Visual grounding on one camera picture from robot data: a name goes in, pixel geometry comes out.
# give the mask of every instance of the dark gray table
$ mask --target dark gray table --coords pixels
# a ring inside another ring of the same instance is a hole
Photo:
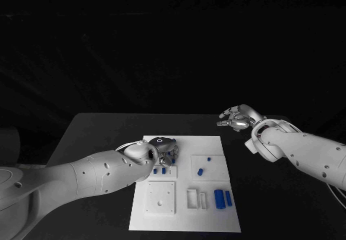
[[[267,116],[289,119],[283,116]],[[129,231],[136,184],[55,209],[25,240],[286,239],[346,237],[346,212],[328,186],[286,158],[271,163],[253,154],[241,133],[218,127],[218,115],[81,113],[75,116],[48,166],[114,150],[143,135],[221,136],[242,233]]]

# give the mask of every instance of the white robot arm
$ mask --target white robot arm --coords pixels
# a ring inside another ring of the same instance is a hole
[[[178,153],[176,140],[156,137],[42,169],[0,167],[0,239],[22,240],[59,206],[143,181],[156,163],[170,168]]]
[[[253,127],[245,146],[266,160],[289,158],[296,168],[310,176],[346,191],[346,145],[319,137],[287,121],[267,119],[248,105],[225,110],[219,115],[230,119],[217,123],[231,126],[237,132]]]

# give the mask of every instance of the screw hole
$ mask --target screw hole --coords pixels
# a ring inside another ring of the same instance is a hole
[[[23,187],[23,184],[20,182],[16,182],[15,186],[20,189]]]

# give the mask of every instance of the small blue object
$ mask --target small blue object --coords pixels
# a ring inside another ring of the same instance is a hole
[[[196,173],[199,176],[202,176],[202,174],[204,174],[204,169],[201,168],[199,170],[198,170],[198,173]]]
[[[227,198],[227,204],[228,204],[228,206],[232,206],[230,191],[225,191],[225,198]]]
[[[214,191],[214,195],[215,195],[215,203],[217,203],[217,208],[218,209],[225,209],[227,205],[225,205],[225,197],[224,197],[224,191],[217,189]]]

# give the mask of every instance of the black background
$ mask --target black background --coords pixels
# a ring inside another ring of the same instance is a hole
[[[345,13],[286,0],[2,8],[2,125],[18,127],[22,149],[46,149],[78,113],[219,114],[248,104],[342,142]]]

